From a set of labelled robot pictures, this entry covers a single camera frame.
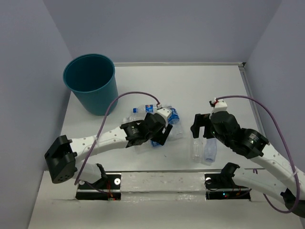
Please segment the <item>crushed bluish blue cap bottle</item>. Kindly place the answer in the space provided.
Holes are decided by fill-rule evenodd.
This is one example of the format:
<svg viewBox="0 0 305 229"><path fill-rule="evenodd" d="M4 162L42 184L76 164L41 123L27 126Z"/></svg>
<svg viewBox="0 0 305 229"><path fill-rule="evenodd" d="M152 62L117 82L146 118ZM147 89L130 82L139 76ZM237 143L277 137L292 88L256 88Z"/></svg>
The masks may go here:
<svg viewBox="0 0 305 229"><path fill-rule="evenodd" d="M204 146L204 162L211 164L215 162L217 155L217 140L216 138L207 139L206 144Z"/></svg>

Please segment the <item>blue label white cap bottle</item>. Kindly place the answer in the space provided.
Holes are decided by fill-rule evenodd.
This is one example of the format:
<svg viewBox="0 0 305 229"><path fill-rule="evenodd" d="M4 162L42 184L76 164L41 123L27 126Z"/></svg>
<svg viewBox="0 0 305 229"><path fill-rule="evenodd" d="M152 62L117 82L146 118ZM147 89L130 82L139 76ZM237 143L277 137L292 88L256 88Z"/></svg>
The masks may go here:
<svg viewBox="0 0 305 229"><path fill-rule="evenodd" d="M155 141L152 141L152 140L148 140L148 141L142 143L141 145L135 146L134 151L136 154L139 155L139 154L152 152L153 150L156 150L160 147L162 147L161 144L159 144Z"/></svg>

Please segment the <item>clear white cap bottle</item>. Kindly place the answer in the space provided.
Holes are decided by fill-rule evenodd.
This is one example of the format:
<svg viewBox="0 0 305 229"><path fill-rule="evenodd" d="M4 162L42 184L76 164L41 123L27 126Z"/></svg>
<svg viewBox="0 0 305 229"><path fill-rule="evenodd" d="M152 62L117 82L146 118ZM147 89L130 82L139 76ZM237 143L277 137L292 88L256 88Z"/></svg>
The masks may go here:
<svg viewBox="0 0 305 229"><path fill-rule="evenodd" d="M203 156L203 144L201 139L199 138L193 139L193 142L191 144L191 152L190 152L191 160L195 163L201 163L202 156Z"/></svg>

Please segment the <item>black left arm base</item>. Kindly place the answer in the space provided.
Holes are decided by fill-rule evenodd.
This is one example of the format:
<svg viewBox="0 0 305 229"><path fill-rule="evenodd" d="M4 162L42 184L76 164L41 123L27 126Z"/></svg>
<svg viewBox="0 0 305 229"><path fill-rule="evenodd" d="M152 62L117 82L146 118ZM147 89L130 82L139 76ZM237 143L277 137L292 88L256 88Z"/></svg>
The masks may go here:
<svg viewBox="0 0 305 229"><path fill-rule="evenodd" d="M106 173L107 178L90 184L81 182L76 191L77 200L121 200L121 173Z"/></svg>

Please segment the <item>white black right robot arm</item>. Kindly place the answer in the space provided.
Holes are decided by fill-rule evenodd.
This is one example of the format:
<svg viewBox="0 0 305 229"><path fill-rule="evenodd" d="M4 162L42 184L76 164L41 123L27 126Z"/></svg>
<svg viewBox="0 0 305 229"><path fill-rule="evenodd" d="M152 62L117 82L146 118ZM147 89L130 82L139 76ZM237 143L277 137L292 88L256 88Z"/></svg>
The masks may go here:
<svg viewBox="0 0 305 229"><path fill-rule="evenodd" d="M265 169L269 174L249 172L234 163L227 163L211 183L224 187L244 186L270 196L286 207L284 213L305 216L305 174L283 157L259 132L241 128L236 118L227 111L196 114L190 130L193 138L217 139L234 153Z"/></svg>

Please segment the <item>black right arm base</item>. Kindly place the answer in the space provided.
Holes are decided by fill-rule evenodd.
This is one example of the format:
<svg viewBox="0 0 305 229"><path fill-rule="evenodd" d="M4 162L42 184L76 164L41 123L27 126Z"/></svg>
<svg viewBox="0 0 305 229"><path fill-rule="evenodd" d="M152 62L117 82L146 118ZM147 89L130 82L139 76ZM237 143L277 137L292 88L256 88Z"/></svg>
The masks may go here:
<svg viewBox="0 0 305 229"><path fill-rule="evenodd" d="M251 200L251 190L233 182L236 169L240 168L234 163L227 163L219 173L206 173L204 186L206 200Z"/></svg>

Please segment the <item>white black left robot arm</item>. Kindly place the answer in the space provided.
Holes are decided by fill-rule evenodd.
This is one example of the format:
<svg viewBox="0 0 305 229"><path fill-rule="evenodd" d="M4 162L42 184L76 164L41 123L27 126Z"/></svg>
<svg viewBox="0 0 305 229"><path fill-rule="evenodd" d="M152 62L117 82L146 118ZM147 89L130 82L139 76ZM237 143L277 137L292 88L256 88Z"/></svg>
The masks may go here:
<svg viewBox="0 0 305 229"><path fill-rule="evenodd" d="M89 164L89 157L140 146L149 140L164 145L173 127L168 123L171 114L171 110L162 108L155 113L147 113L143 120L122 124L101 135L73 139L68 139L66 135L57 137L44 155L52 183L75 179L76 182L87 182L94 188L103 187L106 172L99 163Z"/></svg>

